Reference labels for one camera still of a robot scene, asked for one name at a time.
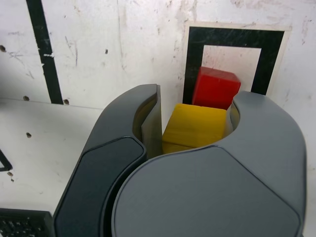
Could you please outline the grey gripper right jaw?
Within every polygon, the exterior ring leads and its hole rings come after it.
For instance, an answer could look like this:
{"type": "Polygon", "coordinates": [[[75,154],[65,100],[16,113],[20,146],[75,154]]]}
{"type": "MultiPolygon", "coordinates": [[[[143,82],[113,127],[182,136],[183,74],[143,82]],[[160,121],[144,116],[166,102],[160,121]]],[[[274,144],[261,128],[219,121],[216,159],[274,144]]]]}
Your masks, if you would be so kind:
{"type": "Polygon", "coordinates": [[[297,122],[267,96],[238,93],[233,130],[211,145],[148,160],[120,188],[114,237],[299,237],[307,151],[297,122]]]}

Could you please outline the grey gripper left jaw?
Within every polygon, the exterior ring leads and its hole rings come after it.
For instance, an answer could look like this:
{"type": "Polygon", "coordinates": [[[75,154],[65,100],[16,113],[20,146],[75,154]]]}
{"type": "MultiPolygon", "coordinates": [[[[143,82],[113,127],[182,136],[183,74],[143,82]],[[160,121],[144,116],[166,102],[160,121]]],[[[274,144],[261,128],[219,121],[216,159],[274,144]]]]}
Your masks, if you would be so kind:
{"type": "Polygon", "coordinates": [[[96,121],[54,213],[53,236],[111,236],[112,209],[123,182],[161,154],[160,86],[136,86],[96,121]]]}

